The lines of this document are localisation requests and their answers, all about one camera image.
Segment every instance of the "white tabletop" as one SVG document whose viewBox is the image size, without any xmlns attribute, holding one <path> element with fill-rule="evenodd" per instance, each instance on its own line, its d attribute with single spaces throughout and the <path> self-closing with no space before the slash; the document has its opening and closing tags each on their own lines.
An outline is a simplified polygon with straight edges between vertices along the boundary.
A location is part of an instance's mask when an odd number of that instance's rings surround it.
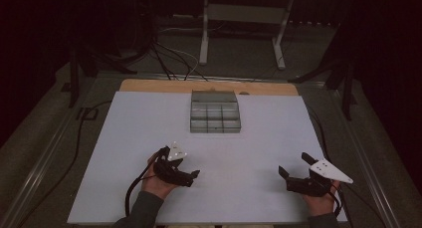
<svg viewBox="0 0 422 228">
<path fill-rule="evenodd" d="M 322 158 L 301 97 L 237 96 L 236 134 L 189 131 L 190 94 L 117 92 L 69 223 L 110 224 L 124 216 L 124 196 L 160 148 L 177 141 L 188 153 L 179 169 L 199 169 L 191 187 L 167 197 L 157 224 L 280 224 L 307 222 L 300 195 L 286 190 L 281 165 L 309 175 L 302 152 Z M 137 186 L 131 196 L 134 202 Z M 346 221 L 343 212 L 338 221 Z"/>
</svg>

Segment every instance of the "wrist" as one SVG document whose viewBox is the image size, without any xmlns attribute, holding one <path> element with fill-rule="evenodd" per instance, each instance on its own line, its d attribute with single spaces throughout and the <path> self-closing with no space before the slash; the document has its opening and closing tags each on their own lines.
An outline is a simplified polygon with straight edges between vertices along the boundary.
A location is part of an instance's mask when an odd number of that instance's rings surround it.
<svg viewBox="0 0 422 228">
<path fill-rule="evenodd" d="M 149 193 L 159 197 L 162 200 L 165 200 L 167 195 L 170 193 L 168 190 L 165 190 L 165 189 L 150 189 L 148 187 L 145 187 L 144 189 L 142 189 L 142 191 L 149 192 Z"/>
<path fill-rule="evenodd" d="M 310 210 L 310 216 L 322 216 L 322 215 L 327 215 L 327 214 L 331 214 L 332 211 L 330 210 Z"/>
</svg>

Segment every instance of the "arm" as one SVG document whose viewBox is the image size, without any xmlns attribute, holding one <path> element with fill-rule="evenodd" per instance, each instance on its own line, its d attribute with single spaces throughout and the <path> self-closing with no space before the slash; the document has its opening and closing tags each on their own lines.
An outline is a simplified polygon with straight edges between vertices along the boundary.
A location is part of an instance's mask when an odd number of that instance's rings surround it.
<svg viewBox="0 0 422 228">
<path fill-rule="evenodd" d="M 332 183 L 331 193 L 335 194 L 339 181 Z M 339 227 L 337 219 L 332 210 L 334 209 L 334 200 L 328 194 L 323 197 L 313 197 L 303 195 L 304 201 L 307 203 L 310 217 L 308 218 L 311 228 L 337 228 Z"/>
<path fill-rule="evenodd" d="M 119 219 L 113 228 L 152 228 L 155 218 L 167 195 L 177 187 L 155 176 L 153 163 L 145 173 L 140 192 L 128 217 Z"/>
</svg>

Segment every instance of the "white stand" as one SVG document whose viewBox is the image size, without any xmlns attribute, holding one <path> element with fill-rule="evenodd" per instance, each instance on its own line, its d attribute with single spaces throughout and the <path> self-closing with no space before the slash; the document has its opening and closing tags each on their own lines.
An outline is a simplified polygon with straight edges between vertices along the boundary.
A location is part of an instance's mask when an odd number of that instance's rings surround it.
<svg viewBox="0 0 422 228">
<path fill-rule="evenodd" d="M 274 8 L 209 4 L 208 0 L 204 0 L 204 22 L 199 65 L 204 66 L 207 64 L 208 20 L 221 20 L 280 24 L 279 34 L 273 38 L 273 47 L 278 68 L 280 70 L 285 69 L 286 65 L 280 44 L 289 21 L 293 2 L 294 0 L 289 0 L 286 8 Z"/>
</svg>

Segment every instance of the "sleeve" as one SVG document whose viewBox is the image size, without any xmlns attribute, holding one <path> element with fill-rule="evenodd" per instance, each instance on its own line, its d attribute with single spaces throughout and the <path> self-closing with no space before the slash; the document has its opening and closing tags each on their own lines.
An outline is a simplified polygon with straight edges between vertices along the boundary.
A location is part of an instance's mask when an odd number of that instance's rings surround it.
<svg viewBox="0 0 422 228">
<path fill-rule="evenodd" d="M 334 213 L 311 216 L 308 220 L 310 222 L 310 228 L 339 228 Z"/>
<path fill-rule="evenodd" d="M 146 191 L 140 191 L 134 202 L 130 215 L 115 222 L 113 228 L 152 228 L 155 218 L 164 201 Z"/>
</svg>

